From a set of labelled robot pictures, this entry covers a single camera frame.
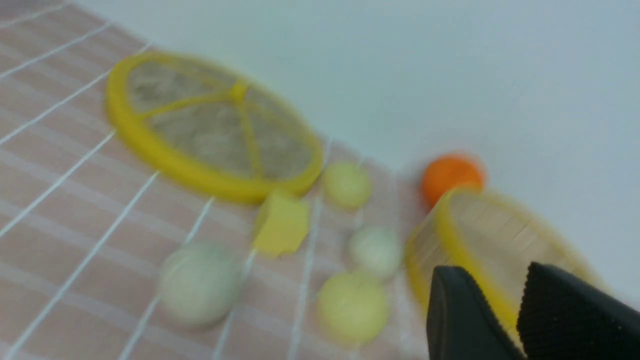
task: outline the white wall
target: white wall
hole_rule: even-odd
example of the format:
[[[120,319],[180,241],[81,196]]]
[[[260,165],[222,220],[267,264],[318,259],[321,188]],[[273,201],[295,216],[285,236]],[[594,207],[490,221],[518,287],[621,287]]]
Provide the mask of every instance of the white wall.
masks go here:
[[[640,304],[640,1],[81,0],[415,176],[480,154]]]

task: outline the orange fruit toy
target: orange fruit toy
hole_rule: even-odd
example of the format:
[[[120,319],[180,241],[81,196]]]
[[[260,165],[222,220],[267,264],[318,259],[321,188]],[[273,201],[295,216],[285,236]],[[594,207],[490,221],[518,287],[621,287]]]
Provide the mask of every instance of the orange fruit toy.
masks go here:
[[[422,196],[431,207],[444,193],[460,186],[484,188],[483,166],[466,154],[443,155],[429,164],[422,176]]]

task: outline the toy food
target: toy food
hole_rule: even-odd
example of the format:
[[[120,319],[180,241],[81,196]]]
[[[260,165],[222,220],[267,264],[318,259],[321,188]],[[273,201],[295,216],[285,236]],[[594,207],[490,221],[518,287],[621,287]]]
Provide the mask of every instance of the toy food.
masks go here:
[[[415,228],[404,253],[407,278],[424,315],[434,267],[461,266],[476,280],[496,319],[516,343],[516,320],[532,261],[558,266],[602,286],[588,263],[544,220],[523,204],[489,191],[447,192]]]
[[[348,242],[351,259],[359,269],[385,280],[393,276],[403,258],[403,246],[391,229],[382,226],[357,231]]]
[[[452,152],[429,164],[422,177],[422,195],[431,207],[455,187],[484,188],[484,170],[472,156]]]
[[[160,305],[183,326],[214,323],[236,303],[241,272],[235,256],[221,245],[206,241],[185,245],[161,267]]]
[[[320,289],[322,323],[343,343],[367,343],[384,329],[389,317],[385,289],[365,272],[340,273]]]
[[[324,193],[329,200],[348,210],[363,206],[371,196],[371,180],[357,164],[337,162],[327,166],[323,176]]]
[[[109,74],[105,105],[133,153],[219,199],[303,195],[322,171],[319,141],[297,111],[210,61],[149,51],[125,58]]]
[[[309,205],[281,191],[262,204],[253,224],[253,248],[277,258],[295,252],[309,232]]]

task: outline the yellow ball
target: yellow ball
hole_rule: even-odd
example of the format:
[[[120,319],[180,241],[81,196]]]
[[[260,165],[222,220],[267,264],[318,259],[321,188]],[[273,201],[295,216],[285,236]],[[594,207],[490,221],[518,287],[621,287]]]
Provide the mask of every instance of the yellow ball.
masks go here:
[[[387,325],[385,288],[363,272],[341,273],[323,285],[318,311],[324,325],[344,343],[368,343]]]
[[[357,164],[332,163],[323,176],[325,195],[336,205],[345,209],[363,206],[371,196],[371,180],[367,172]]]

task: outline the yellow rim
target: yellow rim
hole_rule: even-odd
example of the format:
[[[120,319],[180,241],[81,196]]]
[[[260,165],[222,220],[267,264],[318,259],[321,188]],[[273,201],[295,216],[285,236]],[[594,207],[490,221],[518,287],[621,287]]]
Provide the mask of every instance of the yellow rim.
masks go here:
[[[116,132],[122,141],[129,146],[132,152],[140,158],[156,167],[158,170],[174,178],[182,185],[192,188],[198,192],[219,197],[234,202],[257,203],[263,201],[269,192],[278,188],[285,190],[294,195],[303,195],[313,185],[318,175],[322,171],[323,155],[320,151],[318,139],[313,132],[299,116],[298,112],[280,100],[277,96],[265,91],[261,86],[254,85],[252,87],[263,94],[267,94],[274,102],[293,115],[305,130],[305,140],[313,148],[313,157],[308,168],[295,178],[286,181],[272,181],[268,179],[247,179],[235,177],[221,171],[217,171],[206,164],[203,164],[187,154],[177,151],[168,146],[159,136],[157,136],[145,123],[145,119],[158,110],[152,110],[148,113],[136,113],[127,98],[127,78],[132,69],[146,61],[156,61],[172,65],[176,58],[181,58],[198,63],[203,67],[216,69],[228,76],[236,79],[237,83],[224,94],[212,94],[204,97],[195,97],[179,101],[180,104],[173,103],[163,107],[166,111],[176,106],[187,106],[198,102],[216,101],[221,98],[234,100],[237,97],[239,88],[245,88],[248,83],[241,76],[234,74],[215,63],[202,61],[195,58],[183,57],[176,54],[165,53],[141,53],[131,56],[118,63],[107,81],[106,88],[106,109],[109,121],[115,127]],[[205,79],[204,81],[215,81],[215,79]],[[251,129],[244,130],[251,137]],[[255,153],[255,139],[248,139],[247,146],[250,152]]]
[[[544,238],[551,246],[566,254],[566,257],[572,260],[576,265],[575,272],[592,285],[601,289],[603,288],[600,279],[590,270],[586,261],[578,255],[569,243],[560,240],[562,237],[557,235],[557,232],[554,231],[546,222],[532,215],[531,212],[527,211],[523,206],[518,205],[518,203],[513,199],[496,193],[478,193],[464,188],[449,191],[440,199],[436,207],[433,209],[433,211],[435,211],[433,216],[435,216],[436,232],[440,240],[440,246],[443,248],[447,256],[450,257],[448,265],[462,266],[474,277],[482,289],[487,301],[491,305],[496,317],[500,320],[503,326],[508,329],[515,328],[518,320],[520,304],[513,304],[508,301],[508,296],[505,292],[482,269],[478,259],[460,240],[458,230],[454,223],[454,218],[451,214],[451,197],[457,193],[473,193],[483,201],[508,209],[516,218],[534,218],[535,221],[530,222],[529,225],[538,234],[541,234],[541,237]],[[405,255],[405,265],[407,268],[407,278],[410,288],[425,313],[429,307],[429,293],[431,289],[427,287],[422,276],[422,272],[420,271],[418,259],[415,257],[415,242],[426,221],[428,220],[425,220],[421,225],[416,227],[410,239],[407,241]]]

